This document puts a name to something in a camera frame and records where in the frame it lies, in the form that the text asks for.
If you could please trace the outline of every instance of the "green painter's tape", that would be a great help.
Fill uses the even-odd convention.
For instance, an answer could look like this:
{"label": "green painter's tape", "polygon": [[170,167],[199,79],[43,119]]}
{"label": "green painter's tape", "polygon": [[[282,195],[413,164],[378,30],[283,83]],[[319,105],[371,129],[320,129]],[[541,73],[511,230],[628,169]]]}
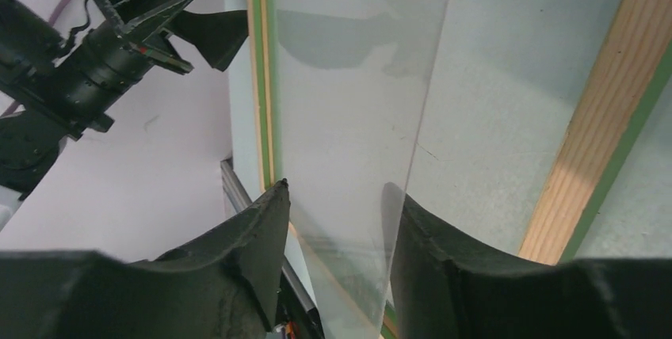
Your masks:
{"label": "green painter's tape", "polygon": [[382,335],[384,339],[396,339],[396,336],[386,327],[386,325],[383,325],[380,329],[380,335]]}
{"label": "green painter's tape", "polygon": [[267,188],[273,180],[270,173],[270,159],[269,159],[269,129],[267,114],[267,97],[265,88],[265,68],[264,68],[264,40],[263,40],[263,23],[262,23],[262,0],[252,0],[250,6],[253,11],[253,34],[254,34],[254,71],[257,74],[257,95],[258,95],[258,119],[259,119],[259,135],[262,141],[262,147],[259,150],[262,152],[262,183]]}
{"label": "green painter's tape", "polygon": [[613,182],[618,176],[620,168],[623,167],[625,159],[630,154],[630,150],[635,145],[637,137],[639,137],[640,132],[644,128],[644,124],[647,122],[647,119],[651,115],[651,111],[655,107],[656,101],[660,97],[662,90],[665,89],[670,76],[672,75],[672,44],[668,45],[665,54],[660,59],[658,67],[655,69],[653,78],[649,82],[647,89],[642,95],[640,103],[637,105],[635,112],[632,114],[630,121],[628,122],[628,127],[625,129],[625,132],[621,136],[616,150],[613,152],[609,163],[605,169],[605,172],[602,174],[598,185],[593,191],[593,195],[588,200],[586,208],[581,214],[581,218],[576,224],[574,233],[572,234],[563,255],[560,257],[560,261],[569,261],[574,258],[578,248],[581,246],[581,242],[586,237],[590,224],[595,220],[595,216],[598,214],[602,203],[604,203]]}

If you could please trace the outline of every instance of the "purple wire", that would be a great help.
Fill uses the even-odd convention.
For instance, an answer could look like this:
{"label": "purple wire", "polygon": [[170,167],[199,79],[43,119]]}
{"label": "purple wire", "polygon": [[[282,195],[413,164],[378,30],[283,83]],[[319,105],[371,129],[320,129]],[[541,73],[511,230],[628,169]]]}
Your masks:
{"label": "purple wire", "polygon": [[[52,11],[52,14],[49,16],[49,20],[47,23],[49,26],[54,27],[55,23],[59,20],[59,17],[61,17],[61,14],[63,14],[63,11],[65,10],[66,6],[70,4],[72,0],[61,0],[59,1],[58,4],[56,4],[56,8]],[[11,115],[12,113],[16,112],[17,109],[21,106],[21,103],[18,101],[12,101],[12,104],[10,104],[7,109],[5,109],[5,112],[0,114],[0,118],[3,118],[5,116]]]}

